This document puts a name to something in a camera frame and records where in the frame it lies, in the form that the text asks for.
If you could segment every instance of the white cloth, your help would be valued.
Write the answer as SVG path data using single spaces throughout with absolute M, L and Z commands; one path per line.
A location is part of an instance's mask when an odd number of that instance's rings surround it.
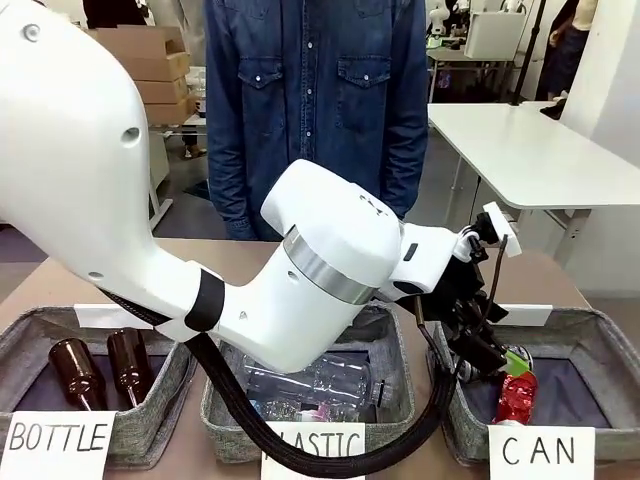
M 583 32 L 590 31 L 597 7 L 598 0 L 580 0 L 576 7 L 576 14 L 573 17 L 573 28 Z
M 191 54 L 191 65 L 204 66 L 203 0 L 146 0 L 156 25 L 179 27 Z

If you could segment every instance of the screw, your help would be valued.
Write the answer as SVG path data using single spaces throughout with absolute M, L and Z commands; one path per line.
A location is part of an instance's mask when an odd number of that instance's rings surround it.
M 40 27 L 34 23 L 30 23 L 22 29 L 22 33 L 24 38 L 35 43 L 38 41 L 38 37 L 40 37 Z

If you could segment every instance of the brown glass bottle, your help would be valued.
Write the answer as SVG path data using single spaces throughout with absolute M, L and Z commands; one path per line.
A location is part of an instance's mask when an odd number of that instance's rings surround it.
M 153 384 L 142 333 L 123 328 L 109 336 L 107 348 L 116 390 L 135 408 L 144 401 Z
M 104 377 L 82 340 L 67 338 L 56 343 L 49 350 L 49 362 L 67 402 L 80 410 L 107 410 Z

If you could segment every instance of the sleeve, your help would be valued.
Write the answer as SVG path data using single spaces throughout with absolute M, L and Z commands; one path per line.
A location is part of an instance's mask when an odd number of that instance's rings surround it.
M 425 4 L 412 0 L 394 25 L 380 198 L 404 218 L 418 197 L 427 149 Z
M 233 240 L 257 240 L 249 220 L 238 53 L 219 1 L 205 1 L 209 195 Z

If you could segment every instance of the silver metal band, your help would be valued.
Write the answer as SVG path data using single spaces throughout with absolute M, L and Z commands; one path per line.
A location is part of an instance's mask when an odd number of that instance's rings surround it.
M 300 272 L 329 295 L 352 305 L 366 304 L 376 289 L 346 277 L 325 262 L 293 226 L 282 242 L 289 260 Z

